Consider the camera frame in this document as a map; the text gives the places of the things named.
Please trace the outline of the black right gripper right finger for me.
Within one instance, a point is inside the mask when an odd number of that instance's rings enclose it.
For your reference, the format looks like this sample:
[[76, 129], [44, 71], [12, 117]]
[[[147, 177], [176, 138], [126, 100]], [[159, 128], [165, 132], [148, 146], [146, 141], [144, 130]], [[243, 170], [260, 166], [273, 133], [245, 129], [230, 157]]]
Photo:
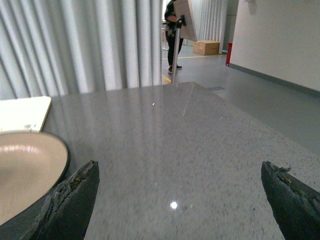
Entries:
[[320, 238], [320, 193], [270, 161], [261, 165], [261, 181], [279, 229], [286, 240]]

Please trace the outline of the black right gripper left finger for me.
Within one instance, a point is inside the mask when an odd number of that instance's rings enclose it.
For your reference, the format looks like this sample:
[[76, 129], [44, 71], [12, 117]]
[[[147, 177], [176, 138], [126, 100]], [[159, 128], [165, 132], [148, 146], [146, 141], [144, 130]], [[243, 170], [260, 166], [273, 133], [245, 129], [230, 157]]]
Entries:
[[0, 226], [2, 240], [83, 240], [99, 188], [99, 163], [89, 161]]

